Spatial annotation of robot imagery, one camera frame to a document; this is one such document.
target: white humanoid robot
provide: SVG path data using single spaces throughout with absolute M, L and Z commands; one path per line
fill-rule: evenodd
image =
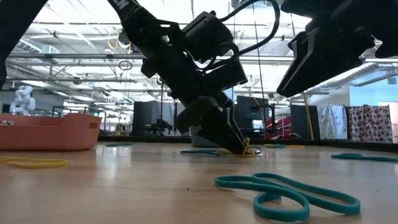
M 29 111 L 32 111 L 36 107 L 36 101 L 30 97 L 33 88 L 31 86 L 20 86 L 15 92 L 15 99 L 10 106 L 10 114 L 17 115 L 29 115 Z

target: teal rubber band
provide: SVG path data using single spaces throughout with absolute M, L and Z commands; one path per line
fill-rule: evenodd
M 363 156 L 362 154 L 341 153 L 338 155 L 331 155 L 333 159 L 358 159 L 379 162 L 398 162 L 398 159 L 391 157 L 376 157 L 376 156 Z
M 307 192 L 316 193 L 319 195 L 328 196 L 341 200 L 347 204 L 329 201 L 320 197 L 312 196 L 304 192 L 299 192 L 287 186 L 277 184 L 275 182 L 263 179 L 275 179 L 283 183 L 289 184 Z M 281 175 L 258 173 L 253 174 L 252 177 L 230 175 L 217 177 L 215 179 L 217 187 L 243 189 L 266 192 L 258 195 L 254 199 L 254 213 L 262 218 L 280 221 L 280 222 L 296 222 L 305 221 L 310 216 L 310 204 L 330 210 L 333 212 L 342 213 L 345 215 L 356 215 L 360 213 L 361 204 L 358 199 L 334 190 L 323 189 L 320 187 L 304 184 Z M 267 208 L 262 203 L 275 200 L 284 196 L 290 198 L 303 206 L 301 210 L 281 210 L 274 208 Z

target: wooden table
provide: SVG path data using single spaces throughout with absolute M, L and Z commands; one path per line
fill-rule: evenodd
M 330 159 L 361 152 L 331 147 L 266 149 L 250 159 L 180 155 L 187 144 L 138 144 L 80 152 L 0 152 L 69 159 L 68 167 L 24 170 L 0 164 L 1 224 L 271 223 L 252 211 L 255 192 L 220 190 L 219 175 L 273 172 L 360 199 L 346 217 L 311 206 L 309 223 L 398 223 L 398 164 Z M 283 198 L 273 207 L 300 208 Z

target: ceiling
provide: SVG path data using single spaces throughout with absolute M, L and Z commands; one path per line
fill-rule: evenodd
M 148 9 L 158 19 L 174 21 L 183 28 L 194 17 L 203 11 L 216 11 L 218 17 L 224 17 L 233 10 L 231 0 L 140 0 L 139 3 Z M 242 60 L 243 67 L 250 82 L 244 86 L 237 86 L 235 90 L 261 90 L 273 92 L 283 78 L 290 62 L 266 60 L 271 57 L 289 57 L 293 52 L 287 47 L 287 43 L 295 34 L 303 31 L 309 18 L 290 15 L 282 12 L 280 28 L 275 37 L 265 46 L 244 55 L 250 60 Z M 274 22 L 274 11 L 272 7 L 264 2 L 258 2 L 253 8 L 242 10 L 237 16 L 226 21 L 227 27 L 234 35 L 234 41 L 240 49 L 249 47 L 262 40 L 271 32 Z M 23 36 L 24 41 L 20 47 L 16 47 L 13 53 L 27 53 L 27 48 L 40 49 L 41 53 L 61 54 L 128 54 L 129 47 L 122 46 L 117 42 L 118 33 L 121 30 L 120 20 L 116 12 L 106 0 L 49 0 L 48 4 L 41 10 L 35 21 Z M 374 49 L 368 50 L 364 56 L 371 57 Z M 259 66 L 258 54 L 264 57 Z M 156 78 L 146 78 L 141 72 L 141 60 L 129 59 L 132 69 L 122 71 L 117 65 L 121 60 L 90 60 L 90 59 L 56 59 L 57 66 L 50 68 L 49 61 L 34 58 L 10 58 L 9 77 L 20 78 L 73 78 L 103 79 L 103 80 L 135 80 L 133 82 L 46 82 L 38 84 L 38 87 L 46 85 L 47 88 L 61 88 L 62 96 L 70 98 L 75 96 L 73 89 L 95 89 L 104 91 L 112 89 L 142 90 L 137 91 L 111 91 L 111 98 L 115 101 L 129 99 L 153 100 L 159 99 L 160 93 L 145 93 L 145 91 L 159 90 Z M 78 63 L 97 63 L 101 66 L 78 66 Z M 34 73 L 21 73 L 21 69 L 37 71 Z M 80 92 L 81 96 L 92 98 L 96 101 L 109 101 L 109 94 L 96 92 Z

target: wall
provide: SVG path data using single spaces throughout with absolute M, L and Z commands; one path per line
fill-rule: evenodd
M 45 95 L 41 92 L 35 91 L 32 95 L 36 101 L 37 110 L 52 110 L 53 106 L 63 106 L 63 100 L 55 95 Z M 10 105 L 15 99 L 15 92 L 0 91 L 0 110 L 3 104 Z
M 329 90 L 329 95 L 312 95 L 308 97 L 309 105 L 345 105 L 350 106 L 349 85 L 345 84 L 338 90 Z
M 387 80 L 381 80 L 362 87 L 349 88 L 351 106 L 377 106 L 379 102 L 398 101 L 398 85 L 388 85 Z

